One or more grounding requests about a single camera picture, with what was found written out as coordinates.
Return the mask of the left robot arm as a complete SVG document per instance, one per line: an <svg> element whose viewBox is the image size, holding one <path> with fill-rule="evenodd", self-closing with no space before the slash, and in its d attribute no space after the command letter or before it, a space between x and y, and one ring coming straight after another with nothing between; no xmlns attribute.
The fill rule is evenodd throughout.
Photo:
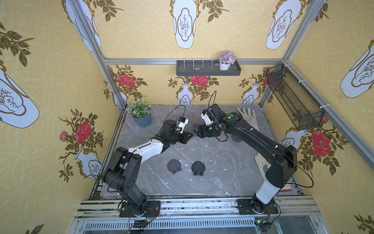
<svg viewBox="0 0 374 234"><path fill-rule="evenodd" d="M147 198L136 185L141 163L165 152L176 143L187 144L193 137L185 132L189 120L179 117L176 121L165 120L158 134L144 144L133 148L118 147L104 169L101 179L109 188L120 193L135 213L143 214Z"/></svg>

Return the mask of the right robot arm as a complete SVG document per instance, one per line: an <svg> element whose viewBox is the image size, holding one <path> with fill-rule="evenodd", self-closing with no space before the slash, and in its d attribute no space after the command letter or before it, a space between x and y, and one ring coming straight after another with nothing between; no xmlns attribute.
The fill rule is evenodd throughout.
<svg viewBox="0 0 374 234"><path fill-rule="evenodd" d="M201 118L205 123L199 126L197 136L206 138L218 137L221 133L230 134L248 144L270 163L266 178L253 197L260 204L267 205L296 173L297 150L268 138L248 122L250 117L240 109L226 114L213 104L202 111Z"/></svg>

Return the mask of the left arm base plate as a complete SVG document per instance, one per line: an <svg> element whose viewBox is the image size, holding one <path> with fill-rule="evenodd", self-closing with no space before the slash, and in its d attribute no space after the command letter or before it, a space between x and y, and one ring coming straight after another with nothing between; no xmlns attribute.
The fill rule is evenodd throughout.
<svg viewBox="0 0 374 234"><path fill-rule="evenodd" d="M153 217L159 216L161 202L159 200L146 200L140 207L135 207L129 202L122 202L119 217Z"/></svg>

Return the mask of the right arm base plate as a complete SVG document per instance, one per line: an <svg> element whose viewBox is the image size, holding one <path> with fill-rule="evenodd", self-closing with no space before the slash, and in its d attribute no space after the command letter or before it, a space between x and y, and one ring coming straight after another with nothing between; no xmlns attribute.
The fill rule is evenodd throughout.
<svg viewBox="0 0 374 234"><path fill-rule="evenodd" d="M262 203L258 198L238 199L234 207L239 210L240 215L278 215L279 209L272 199L268 204Z"/></svg>

